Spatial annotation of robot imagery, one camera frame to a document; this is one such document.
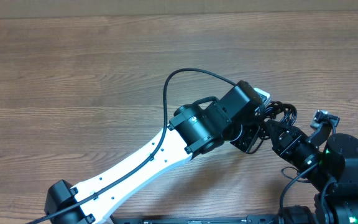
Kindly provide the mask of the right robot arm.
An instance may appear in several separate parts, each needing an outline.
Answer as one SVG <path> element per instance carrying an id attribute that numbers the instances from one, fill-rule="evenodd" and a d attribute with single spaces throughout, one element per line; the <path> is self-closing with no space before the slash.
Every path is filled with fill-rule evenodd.
<path id="1" fill-rule="evenodd" d="M 307 136 L 295 126 L 266 121 L 273 151 L 298 171 L 280 200 L 299 179 L 318 191 L 314 212 L 280 202 L 278 223 L 358 223 L 358 139 L 337 133 L 336 126 L 336 119 L 315 119 L 311 124 L 315 131 Z"/>

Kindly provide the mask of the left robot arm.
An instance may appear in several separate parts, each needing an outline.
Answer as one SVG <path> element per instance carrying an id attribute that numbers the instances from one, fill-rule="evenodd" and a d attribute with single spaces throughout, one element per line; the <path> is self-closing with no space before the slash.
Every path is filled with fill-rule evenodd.
<path id="1" fill-rule="evenodd" d="M 221 99 L 183 105 L 146 145 L 103 173 L 75 185 L 60 180 L 47 194 L 52 223 L 105 223 L 126 200 L 163 173 L 226 141 L 244 137 L 245 123 L 270 103 L 270 94 L 239 81 Z"/>

